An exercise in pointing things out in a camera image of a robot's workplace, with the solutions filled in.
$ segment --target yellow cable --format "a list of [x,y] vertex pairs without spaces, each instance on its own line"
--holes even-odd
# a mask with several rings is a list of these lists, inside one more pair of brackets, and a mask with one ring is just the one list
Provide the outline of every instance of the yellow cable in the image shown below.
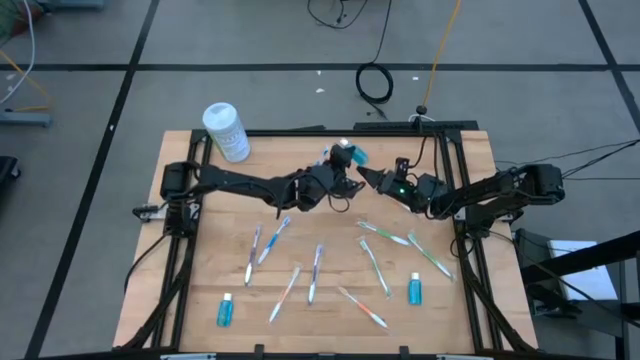
[[[24,71],[20,69],[20,67],[7,55],[4,51],[0,50],[0,56],[4,57],[5,60],[13,67],[20,75],[24,75]],[[27,106],[19,109],[14,109],[13,111],[43,111],[48,110],[51,104],[51,96],[47,93],[47,91],[38,84],[35,80],[31,79],[29,76],[26,77],[27,81],[36,89],[38,89],[42,95],[47,99],[47,105],[45,106]]]
[[458,10],[460,10],[460,0],[456,0],[456,7],[453,9],[453,13],[449,18],[449,23],[447,24],[447,30],[444,32],[444,36],[440,41],[440,47],[438,48],[438,52],[436,53],[436,58],[433,60],[433,66],[431,67],[431,75],[429,76],[429,85],[427,86],[427,94],[424,96],[424,101],[422,102],[423,106],[427,106],[427,102],[429,101],[429,96],[431,95],[431,86],[433,85],[433,79],[436,77],[436,67],[438,66],[438,60],[440,60],[440,54],[442,53],[442,49],[444,49],[444,44],[447,42],[447,37],[449,36],[449,32],[451,31],[451,26],[453,26],[453,22],[456,20],[456,16],[458,16]]

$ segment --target toothbrush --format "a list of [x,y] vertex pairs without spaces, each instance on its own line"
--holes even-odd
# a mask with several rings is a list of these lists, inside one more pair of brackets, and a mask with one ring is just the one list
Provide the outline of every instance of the toothbrush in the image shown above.
[[378,235],[386,237],[389,240],[395,241],[400,245],[405,245],[405,246],[409,246],[409,242],[399,236],[395,236],[395,235],[391,235],[390,233],[382,230],[382,229],[378,229],[377,227],[369,224],[368,222],[364,222],[364,221],[358,221],[358,225],[360,225],[361,228],[364,229],[369,229],[372,231],[375,231],[376,233],[378,233]]
[[269,316],[269,324],[273,322],[273,320],[276,318],[276,316],[280,312],[280,308],[282,307],[282,303],[284,302],[284,299],[287,298],[287,295],[289,295],[289,291],[291,291],[291,288],[293,287],[293,283],[296,282],[298,275],[300,275],[300,269],[302,269],[302,266],[299,264],[296,265],[296,267],[293,269],[293,276],[291,277],[291,281],[289,281],[289,285],[287,286],[286,289],[284,289],[282,294],[280,294],[280,298],[278,299],[276,306],[273,308],[273,311],[271,312],[271,316]]
[[271,251],[271,248],[276,243],[276,240],[278,240],[278,236],[280,235],[280,232],[282,231],[282,229],[287,227],[287,225],[289,225],[290,222],[291,222],[291,218],[288,217],[288,216],[286,218],[284,218],[284,220],[282,220],[282,225],[280,225],[280,227],[278,228],[276,233],[273,234],[273,237],[271,238],[271,240],[269,240],[269,243],[267,244],[267,247],[264,248],[264,250],[262,251],[262,255],[260,255],[260,258],[258,259],[258,265],[262,264],[264,259],[269,254],[269,251]]
[[373,262],[373,268],[376,270],[376,273],[378,274],[378,279],[380,280],[380,283],[382,284],[382,288],[384,289],[384,293],[387,294],[387,297],[391,297],[391,289],[389,289],[389,287],[387,286],[387,283],[384,281],[384,278],[382,277],[382,272],[380,272],[380,268],[378,267],[378,262],[376,261],[375,256],[373,256],[373,252],[371,251],[371,249],[369,249],[369,245],[365,241],[364,236],[362,237],[362,240],[360,241],[360,246],[362,246],[362,249],[364,249],[364,251],[369,253],[369,257],[371,257],[371,261]]
[[309,305],[313,304],[313,297],[316,294],[316,281],[318,280],[318,273],[320,272],[320,257],[324,251],[324,246],[318,244],[316,247],[316,258],[313,260],[313,274],[311,275],[311,286],[309,287]]
[[244,286],[249,286],[251,280],[251,272],[253,271],[253,261],[256,259],[256,248],[258,246],[258,239],[262,232],[262,225],[256,227],[256,234],[253,236],[253,246],[251,247],[251,253],[249,254],[249,265],[247,265],[247,272],[244,274]]
[[358,307],[364,311],[365,313],[367,313],[367,315],[369,315],[369,317],[371,317],[373,319],[373,321],[376,322],[376,324],[382,326],[385,329],[389,329],[389,327],[387,326],[387,323],[384,322],[384,320],[382,320],[382,318],[376,314],[373,313],[373,311],[369,310],[368,307],[364,306],[364,304],[362,304],[360,301],[358,301],[356,298],[354,298],[353,296],[351,296],[351,294],[349,294],[349,292],[347,291],[347,289],[343,288],[342,286],[339,286],[338,289],[340,290],[341,293],[344,294],[344,296],[348,297],[351,301],[353,301],[356,305],[358,305]]
[[422,255],[424,255],[424,257],[429,259],[433,263],[433,265],[435,265],[438,269],[440,269],[440,271],[442,271],[442,273],[445,274],[449,278],[449,280],[451,281],[456,280],[455,275],[450,273],[449,270],[447,270],[447,268],[444,267],[444,265],[442,265],[438,260],[436,260],[436,258],[433,255],[431,255],[428,251],[424,250],[420,246],[420,244],[418,244],[418,240],[416,239],[416,234],[413,231],[409,233],[409,241],[411,241],[411,243],[415,245],[415,247],[418,250],[420,250],[420,252],[422,253]]

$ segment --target black floor stripe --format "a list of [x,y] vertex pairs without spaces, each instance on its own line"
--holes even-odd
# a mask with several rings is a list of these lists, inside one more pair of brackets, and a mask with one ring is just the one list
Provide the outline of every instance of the black floor stripe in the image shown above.
[[[287,63],[287,64],[139,64],[136,71],[240,72],[240,71],[356,71],[357,63]],[[429,71],[430,63],[381,64],[392,71]],[[19,64],[27,68],[28,64]],[[36,64],[33,71],[127,71],[128,64]],[[640,71],[640,64],[439,64],[438,71],[493,72],[598,72],[607,70]],[[0,64],[0,71],[13,71]]]
[[[596,20],[596,17],[593,14],[591,6],[589,6],[587,0],[579,0],[578,2],[580,3],[580,7],[584,12],[584,16],[587,18],[587,22],[589,23],[589,27],[593,32],[593,36],[595,36],[596,38],[596,42],[600,47],[600,51],[602,51],[602,56],[604,56],[605,60],[607,61],[607,65],[612,68],[611,74],[613,74],[613,79],[618,86],[620,95],[622,96],[625,105],[627,105],[627,109],[629,110],[631,119],[633,119],[633,122],[635,123],[638,131],[640,131],[640,109],[638,109],[638,104],[633,97],[633,93],[629,89],[629,85],[627,85],[627,81],[624,79],[624,76],[620,72],[622,67],[618,66],[618,63],[613,56],[613,52],[611,52],[611,48],[609,48],[609,44],[607,44],[607,40],[605,39],[604,34],[602,33],[602,29],[600,29],[600,25],[598,25],[598,21]],[[636,65],[627,66],[630,67],[630,69],[625,71],[633,71],[631,69],[634,68],[637,71],[638,67]]]
[[49,330],[49,326],[51,325],[51,320],[56,306],[60,300],[60,293],[62,292],[64,282],[67,278],[67,274],[69,273],[69,268],[71,267],[71,261],[73,260],[73,256],[76,252],[80,235],[82,234],[82,228],[84,227],[91,202],[93,201],[93,196],[96,192],[98,182],[100,181],[100,175],[102,174],[102,169],[104,168],[104,163],[107,159],[113,135],[117,129],[124,104],[127,101],[127,95],[131,88],[131,82],[136,71],[136,66],[140,61],[142,50],[145,42],[147,41],[147,36],[149,35],[149,29],[151,28],[153,18],[156,10],[158,9],[158,2],[159,0],[152,0],[149,5],[149,9],[147,10],[147,15],[145,16],[142,29],[138,35],[138,41],[136,42],[133,54],[131,55],[127,72],[124,76],[124,80],[122,81],[122,85],[120,86],[120,91],[118,92],[118,97],[116,98],[113,110],[111,111],[111,116],[109,117],[109,122],[105,128],[104,135],[102,136],[98,154],[96,155],[93,167],[91,168],[89,180],[87,181],[84,193],[82,194],[82,199],[80,200],[76,216],[73,219],[73,225],[69,231],[69,236],[67,237],[67,242],[64,246],[64,250],[62,251],[60,262],[58,263],[58,267],[56,268],[56,272],[53,276],[53,281],[51,282],[49,292],[47,293],[44,305],[42,306],[42,311],[40,312],[40,317],[36,323],[35,330],[33,331],[31,340],[29,341],[25,358],[37,358],[42,350],[42,345],[47,335],[47,331]]

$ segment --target white lid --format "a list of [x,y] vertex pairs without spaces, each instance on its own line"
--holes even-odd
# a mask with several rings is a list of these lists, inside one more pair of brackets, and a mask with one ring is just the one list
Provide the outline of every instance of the white lid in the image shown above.
[[228,103],[215,103],[202,114],[202,123],[212,131],[220,131],[228,128],[238,117],[238,112],[233,105]]

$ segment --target green toothbrush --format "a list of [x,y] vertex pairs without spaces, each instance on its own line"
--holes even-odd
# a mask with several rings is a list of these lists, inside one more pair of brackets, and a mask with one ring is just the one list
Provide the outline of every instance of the green toothbrush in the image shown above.
[[361,228],[363,229],[369,229],[369,230],[373,230],[376,233],[378,233],[378,235],[386,237],[389,240],[395,241],[398,244],[404,245],[404,246],[410,246],[409,242],[399,236],[395,236],[395,235],[391,235],[388,232],[382,230],[382,229],[378,229],[377,227],[369,224],[368,222],[364,222],[364,221],[358,221],[358,225],[360,225]]

